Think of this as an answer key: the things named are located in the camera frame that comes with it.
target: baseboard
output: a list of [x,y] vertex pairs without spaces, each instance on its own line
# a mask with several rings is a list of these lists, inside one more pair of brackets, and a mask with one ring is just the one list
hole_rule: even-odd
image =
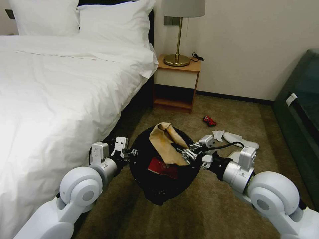
[[230,100],[253,102],[253,103],[259,103],[259,104],[263,104],[263,105],[272,105],[274,103],[274,101],[271,101],[271,100],[262,100],[262,99],[243,97],[243,96],[224,95],[224,94],[206,92],[206,91],[196,91],[196,94],[205,95],[205,96],[213,96],[213,97],[230,99]]

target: red toy car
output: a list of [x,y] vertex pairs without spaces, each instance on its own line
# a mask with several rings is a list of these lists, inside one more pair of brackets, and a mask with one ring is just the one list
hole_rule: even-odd
[[209,127],[215,127],[217,123],[210,117],[210,116],[204,116],[203,121],[209,126]]

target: white pillow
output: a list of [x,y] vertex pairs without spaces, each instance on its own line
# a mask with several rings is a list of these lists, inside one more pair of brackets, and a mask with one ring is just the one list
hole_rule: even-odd
[[149,13],[155,0],[116,5],[83,5],[79,37],[132,43],[149,48]]
[[72,36],[79,32],[78,0],[9,0],[19,35]]

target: slipper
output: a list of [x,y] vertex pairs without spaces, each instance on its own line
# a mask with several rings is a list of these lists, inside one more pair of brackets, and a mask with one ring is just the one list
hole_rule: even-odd
[[252,147],[252,148],[255,148],[255,149],[259,149],[259,145],[257,143],[244,140],[243,137],[240,136],[240,135],[225,132],[223,137],[229,143],[233,143],[233,142],[238,141],[238,142],[241,142],[243,145],[245,145],[247,147]]
[[232,152],[228,158],[232,159],[234,162],[238,163],[239,162],[239,155],[240,155],[240,151],[234,151]]

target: brown paper bag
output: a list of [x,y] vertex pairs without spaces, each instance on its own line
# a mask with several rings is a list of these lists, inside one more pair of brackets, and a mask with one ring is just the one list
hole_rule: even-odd
[[150,134],[150,142],[162,157],[166,164],[188,165],[171,143],[176,143],[188,149],[187,144],[181,136],[176,133],[171,123],[160,123],[156,125]]

